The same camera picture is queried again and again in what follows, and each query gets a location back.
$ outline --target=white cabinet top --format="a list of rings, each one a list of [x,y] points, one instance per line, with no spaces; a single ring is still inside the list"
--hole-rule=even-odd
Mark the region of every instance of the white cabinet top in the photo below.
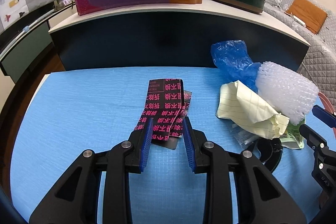
[[[267,14],[266,12],[262,12],[261,14],[253,14],[235,7],[231,7],[229,5],[215,2],[213,0],[203,0],[202,4],[143,4],[102,10],[82,16],[73,14],[50,29],[49,33],[102,17],[143,12],[191,12],[235,18],[275,30],[292,37],[301,43],[306,44],[307,46],[310,46],[310,44],[305,39],[299,36],[290,27],[277,20],[275,17]]]

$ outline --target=plastic wrapper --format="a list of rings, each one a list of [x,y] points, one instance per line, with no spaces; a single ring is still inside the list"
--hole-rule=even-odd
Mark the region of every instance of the plastic wrapper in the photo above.
[[[242,40],[227,40],[211,45],[214,64],[230,82],[239,80],[254,92],[258,69],[261,63],[253,63],[247,54],[246,44]]]
[[[232,127],[234,128],[234,136],[239,145],[242,148],[247,148],[251,143],[253,143],[255,140],[259,139],[260,136],[255,135],[253,133],[250,133],[240,127],[238,127],[237,124],[233,124]]]

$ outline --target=blue tablecloth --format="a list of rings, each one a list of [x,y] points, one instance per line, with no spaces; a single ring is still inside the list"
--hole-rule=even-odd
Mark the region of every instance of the blue tablecloth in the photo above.
[[[227,82],[218,69],[132,67],[52,73],[26,112],[12,155],[12,201],[26,220],[83,150],[101,152],[128,139],[142,113],[148,81],[159,78],[183,79],[184,88],[193,92],[188,113],[193,128],[224,149],[241,152],[232,122],[215,116],[219,88]],[[336,150],[330,128],[311,113],[307,124]],[[319,210],[321,192],[310,174],[313,163],[308,146],[284,149],[274,172],[308,220]],[[152,145],[145,171],[130,174],[129,180],[134,224],[202,222],[206,176],[191,172],[183,139],[176,150]],[[99,200],[101,223],[102,194]],[[237,222],[234,196],[233,204]]]

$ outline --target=orange pillow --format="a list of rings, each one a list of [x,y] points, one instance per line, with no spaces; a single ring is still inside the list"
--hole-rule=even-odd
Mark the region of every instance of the orange pillow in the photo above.
[[[297,16],[306,23],[306,28],[314,34],[319,32],[327,18],[327,13],[325,11],[308,0],[294,0],[286,13],[292,13],[292,15]]]

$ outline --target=blue plastic bag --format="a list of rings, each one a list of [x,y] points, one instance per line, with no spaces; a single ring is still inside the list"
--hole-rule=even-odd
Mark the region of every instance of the blue plastic bag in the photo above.
[[[242,40],[228,40],[211,45],[211,56],[217,68],[222,70],[231,82],[239,80],[254,92],[258,69],[261,63],[253,63]]]

